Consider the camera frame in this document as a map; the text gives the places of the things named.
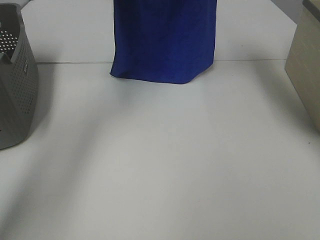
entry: white tabletop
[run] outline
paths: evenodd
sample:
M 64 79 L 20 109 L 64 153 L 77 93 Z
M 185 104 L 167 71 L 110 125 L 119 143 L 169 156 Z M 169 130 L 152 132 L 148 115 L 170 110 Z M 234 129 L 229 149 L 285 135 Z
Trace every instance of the white tabletop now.
M 112 61 L 111 10 L 23 10 L 38 61 L 94 63 L 38 66 L 30 137 L 0 151 L 0 239 L 318 239 L 320 135 L 281 60 L 294 23 L 268 0 L 220 1 L 220 61 L 172 85 L 96 63 Z

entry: blue cloth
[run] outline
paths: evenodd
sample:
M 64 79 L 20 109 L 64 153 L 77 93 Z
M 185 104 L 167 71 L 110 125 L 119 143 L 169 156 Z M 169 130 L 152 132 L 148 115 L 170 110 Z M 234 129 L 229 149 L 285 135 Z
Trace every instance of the blue cloth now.
M 214 61 L 217 0 L 114 0 L 111 75 L 185 84 Z

